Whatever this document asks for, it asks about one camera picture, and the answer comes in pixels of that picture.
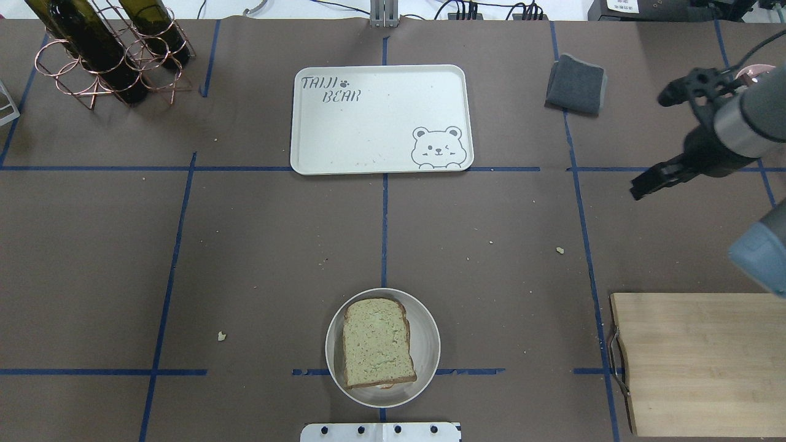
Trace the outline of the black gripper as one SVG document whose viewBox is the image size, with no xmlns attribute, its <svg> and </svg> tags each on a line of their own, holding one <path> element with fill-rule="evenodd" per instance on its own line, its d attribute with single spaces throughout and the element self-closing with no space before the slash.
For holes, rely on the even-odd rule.
<svg viewBox="0 0 786 442">
<path fill-rule="evenodd" d="M 747 85 L 728 71 L 718 68 L 693 68 L 687 75 L 674 79 L 659 93 L 657 103 L 663 107 L 690 104 L 698 126 L 685 136 L 683 152 L 668 161 L 656 163 L 631 181 L 631 195 L 640 201 L 662 188 L 684 184 L 704 174 L 722 178 L 753 162 L 752 158 L 733 152 L 715 129 L 715 117 Z"/>
</svg>

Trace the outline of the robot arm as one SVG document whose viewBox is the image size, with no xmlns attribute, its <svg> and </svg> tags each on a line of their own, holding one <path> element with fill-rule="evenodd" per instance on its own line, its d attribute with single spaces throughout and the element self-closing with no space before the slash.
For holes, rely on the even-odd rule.
<svg viewBox="0 0 786 442">
<path fill-rule="evenodd" d="M 693 68 L 659 93 L 660 106 L 688 103 L 697 126 L 682 153 L 656 163 L 631 182 L 640 200 L 702 174 L 724 178 L 784 146 L 784 67 L 753 83 L 717 68 Z M 729 258 L 750 279 L 779 297 L 785 294 L 785 212 L 780 202 L 729 248 Z"/>
</svg>

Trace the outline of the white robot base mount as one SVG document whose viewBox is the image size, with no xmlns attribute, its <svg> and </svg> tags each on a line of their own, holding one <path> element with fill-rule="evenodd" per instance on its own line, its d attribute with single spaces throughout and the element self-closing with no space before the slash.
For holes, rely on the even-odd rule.
<svg viewBox="0 0 786 442">
<path fill-rule="evenodd" d="M 300 441 L 461 441 L 454 422 L 314 423 L 306 425 Z"/>
</svg>

